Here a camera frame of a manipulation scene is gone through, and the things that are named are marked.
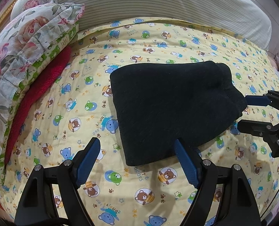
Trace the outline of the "floral pillow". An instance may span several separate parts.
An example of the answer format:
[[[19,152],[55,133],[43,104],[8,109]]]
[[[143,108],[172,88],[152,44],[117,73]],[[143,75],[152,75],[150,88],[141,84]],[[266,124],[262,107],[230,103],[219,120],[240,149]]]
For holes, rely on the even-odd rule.
[[[34,80],[73,39],[84,10],[84,4],[50,0],[24,10],[0,32],[0,186],[18,107]]]

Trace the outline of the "red blanket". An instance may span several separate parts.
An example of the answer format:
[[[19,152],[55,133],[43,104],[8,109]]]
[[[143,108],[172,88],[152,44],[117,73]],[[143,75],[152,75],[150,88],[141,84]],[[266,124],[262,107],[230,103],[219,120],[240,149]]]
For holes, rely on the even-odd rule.
[[[31,106],[47,92],[55,80],[62,74],[66,64],[69,62],[70,57],[71,47],[66,46],[30,85],[29,90],[26,92],[19,105],[11,125],[7,146],[5,149],[5,165],[9,163],[11,153],[19,136],[20,129],[27,118]]]

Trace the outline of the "yellow bear print bedsheet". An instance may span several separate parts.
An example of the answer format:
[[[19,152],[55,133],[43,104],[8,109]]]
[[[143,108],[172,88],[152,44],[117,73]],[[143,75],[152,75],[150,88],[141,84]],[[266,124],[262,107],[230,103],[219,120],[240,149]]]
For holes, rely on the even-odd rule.
[[[279,158],[242,134],[240,119],[279,123],[279,111],[241,107],[243,95],[279,91],[268,54],[219,29],[136,18],[96,27],[71,45],[61,76],[29,111],[19,131],[0,203],[14,218],[36,165],[57,166],[96,137],[101,148],[78,190],[96,225],[179,225],[196,195],[168,146],[181,137],[203,159],[239,164],[262,218],[279,211]]]

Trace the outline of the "striped beige headboard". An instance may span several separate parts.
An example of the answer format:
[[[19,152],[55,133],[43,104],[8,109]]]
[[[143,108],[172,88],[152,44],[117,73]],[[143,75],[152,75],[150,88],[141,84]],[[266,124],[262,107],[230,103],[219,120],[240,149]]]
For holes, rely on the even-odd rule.
[[[20,15],[30,0],[18,0],[11,18]],[[218,27],[268,49],[272,25],[251,0],[58,0],[84,4],[80,29],[125,18],[167,17]]]

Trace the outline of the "black pants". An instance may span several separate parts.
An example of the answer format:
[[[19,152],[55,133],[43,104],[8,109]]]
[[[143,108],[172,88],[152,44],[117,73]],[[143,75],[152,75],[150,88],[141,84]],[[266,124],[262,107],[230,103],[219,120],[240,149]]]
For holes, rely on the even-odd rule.
[[[226,64],[141,63],[110,74],[112,99],[128,166],[174,155],[174,142],[201,146],[219,136],[247,107]]]

